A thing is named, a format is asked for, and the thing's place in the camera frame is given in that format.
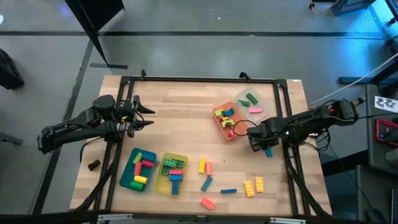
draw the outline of orange plastic container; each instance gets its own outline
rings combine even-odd
[[[227,102],[227,103],[225,103],[223,105],[216,106],[215,108],[213,108],[214,120],[216,121],[217,126],[219,127],[222,135],[227,140],[232,140],[232,139],[236,138],[237,135],[231,136],[229,134],[229,132],[232,130],[233,127],[232,128],[230,128],[230,127],[223,128],[223,126],[221,125],[221,122],[216,117],[215,112],[218,111],[218,110],[228,111],[231,108],[234,109],[234,114],[232,116],[229,116],[228,119],[232,119],[234,121],[234,124],[236,124],[238,121],[243,120],[243,117],[242,117],[241,113],[239,112],[238,108],[236,107],[236,105],[233,102]],[[246,134],[246,130],[247,129],[248,129],[247,124],[244,121],[242,121],[238,125],[236,125],[235,132],[238,133],[238,134]]]

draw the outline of white sign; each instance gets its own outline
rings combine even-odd
[[[386,111],[398,113],[398,101],[384,98],[381,96],[374,96],[374,107]]]

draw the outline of yellow block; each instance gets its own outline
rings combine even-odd
[[[264,181],[262,177],[256,177],[256,191],[264,192]]]
[[[138,182],[138,183],[142,183],[142,184],[146,184],[147,183],[147,179],[146,177],[141,177],[141,176],[134,176],[134,181]]]
[[[253,185],[251,184],[250,181],[246,181],[244,183],[244,188],[246,189],[246,195],[248,197],[253,197],[254,196]]]
[[[204,174],[205,173],[205,164],[206,164],[206,159],[201,158],[200,163],[199,163],[199,174]]]

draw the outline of plastic container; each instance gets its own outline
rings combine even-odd
[[[241,121],[244,119],[242,117],[241,113],[239,112],[238,108],[236,107],[236,105],[233,102],[227,102],[223,105],[216,106],[215,108],[213,108],[213,112],[212,112],[214,120],[216,121],[217,126],[219,127],[222,135],[224,136],[224,138],[226,140],[232,140],[238,136],[237,135],[230,136],[229,132],[232,130],[232,128],[230,128],[230,127],[223,128],[219,119],[216,117],[215,112],[218,110],[221,110],[221,109],[227,111],[231,108],[234,109],[234,114],[232,116],[229,116],[228,118],[232,119],[234,121],[234,124],[236,124],[238,121]],[[246,122],[240,122],[238,125],[236,125],[235,132],[238,134],[245,134],[247,129],[248,129],[248,126],[247,126]]]
[[[169,176],[162,174],[164,159],[175,159],[175,160],[184,162],[184,167],[182,168],[183,176],[182,176],[182,180],[180,181],[180,187],[179,187],[180,190],[177,195],[172,195],[172,181],[169,180]],[[165,152],[163,155],[163,158],[162,158],[162,163],[159,167],[159,173],[157,174],[157,177],[156,177],[155,190],[158,193],[170,195],[173,197],[178,197],[181,194],[182,184],[184,182],[184,179],[186,178],[185,176],[187,174],[187,172],[186,172],[187,166],[188,166],[188,157],[177,155],[177,154],[174,154],[171,152]]]
[[[151,154],[152,157],[153,156],[155,157],[155,159],[153,161],[154,162],[154,166],[152,166],[151,168],[144,167],[144,166],[141,167],[140,176],[148,178],[147,183],[145,184],[145,187],[142,190],[136,190],[136,189],[132,189],[130,187],[130,183],[132,181],[134,181],[134,167],[136,166],[135,164],[132,163],[132,161],[134,160],[134,158],[136,157],[138,152],[141,152],[142,155]],[[154,154],[153,152],[149,152],[149,151],[146,151],[146,150],[139,149],[139,148],[134,148],[131,151],[130,158],[127,161],[126,167],[124,168],[122,177],[120,178],[120,181],[119,181],[119,185],[122,186],[122,187],[128,188],[130,190],[138,191],[138,192],[145,191],[146,188],[148,188],[148,185],[149,185],[149,182],[150,182],[150,177],[152,176],[152,173],[154,171],[154,167],[155,166],[156,166],[156,154]]]
[[[257,104],[253,104],[247,97],[246,94],[252,94],[252,96],[255,97],[255,99],[258,101]],[[250,102],[250,106],[243,106],[241,104],[241,102],[239,102],[239,100],[244,100],[244,101],[248,101]],[[261,97],[261,95],[254,90],[253,87],[249,87],[244,89],[242,92],[240,92],[239,94],[237,94],[235,96],[235,104],[236,107],[239,109],[239,111],[246,117],[246,119],[253,121],[256,124],[259,124],[261,121],[264,121],[267,114],[266,114],[266,110],[267,110],[267,101]],[[249,108],[262,108],[262,112],[261,113],[249,113]]]

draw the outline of lego brick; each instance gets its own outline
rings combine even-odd
[[[182,169],[170,169],[170,175],[182,175]]]
[[[138,152],[134,160],[132,161],[133,164],[136,164],[137,162],[141,161],[142,159],[142,153]]]
[[[134,175],[140,175],[141,174],[141,162],[137,162],[136,165],[134,166]]]
[[[233,130],[230,130],[228,134],[229,134],[229,136],[230,136],[230,137],[233,137],[233,136],[235,136],[235,133],[234,133],[234,131],[233,131]]]
[[[172,195],[178,195],[180,193],[180,181],[173,180],[172,181]]]
[[[256,192],[264,192],[264,181],[262,177],[256,177]]]
[[[217,118],[219,118],[223,115],[223,110],[215,111],[214,114],[216,115]]]
[[[138,182],[130,182],[130,188],[133,190],[137,190],[137,191],[143,191],[144,190],[145,185],[138,183]]]
[[[203,185],[201,186],[200,190],[205,192],[209,187],[209,185],[211,184],[211,181],[213,181],[213,178],[208,176]]]
[[[176,167],[178,167],[178,168],[184,168],[184,161],[178,161],[178,160],[175,160],[175,161],[177,161]]]
[[[146,177],[141,177],[139,175],[134,176],[134,181],[138,182],[138,183],[146,184],[147,180],[148,180],[148,178],[146,178]]]
[[[154,163],[153,163],[153,162],[148,161],[148,160],[146,160],[146,159],[143,159],[141,163],[142,163],[142,166],[144,166],[144,167],[152,168],[152,167],[154,166]]]
[[[168,166],[163,166],[162,174],[163,174],[163,175],[168,175],[168,174],[169,174],[169,170],[170,170],[170,167],[168,167]]]
[[[148,160],[148,161],[151,161],[151,162],[154,162],[155,161],[155,154],[152,154],[152,153],[145,153],[145,154],[143,154],[142,155],[142,160]]]
[[[206,175],[211,175],[211,162],[206,161]]]
[[[249,108],[248,111],[249,113],[261,113],[262,108]]]
[[[251,184],[250,181],[246,181],[244,183],[244,188],[246,189],[246,195],[248,197],[253,197],[254,196],[253,185]]]
[[[182,180],[182,175],[169,174],[169,180]]]
[[[245,100],[238,100],[243,106],[250,106],[250,102],[245,101]]]
[[[214,202],[208,200],[206,197],[201,198],[200,203],[209,210],[213,210],[215,207]]]
[[[225,126],[229,126],[229,127],[233,127],[234,126],[234,120],[229,119],[229,120],[225,120],[221,123],[222,127],[225,128]]]
[[[204,174],[205,173],[205,164],[206,164],[206,159],[201,158],[199,162],[199,174]]]
[[[164,159],[163,164],[169,167],[175,167],[177,165],[177,161],[173,159]]]
[[[224,116],[224,117],[226,117],[226,116],[232,116],[232,115],[234,115],[234,113],[235,113],[234,108],[231,108],[231,109],[229,109],[228,111],[223,111],[223,116]]]
[[[221,190],[222,194],[231,194],[231,193],[236,193],[236,189],[224,189]]]
[[[272,149],[269,146],[267,146],[266,155],[267,155],[267,158],[271,158],[272,156],[274,156],[274,155],[272,155]]]
[[[254,97],[252,94],[248,93],[248,94],[246,94],[246,97],[247,97],[254,105],[256,105],[256,104],[258,103],[258,101],[255,99],[255,97]]]

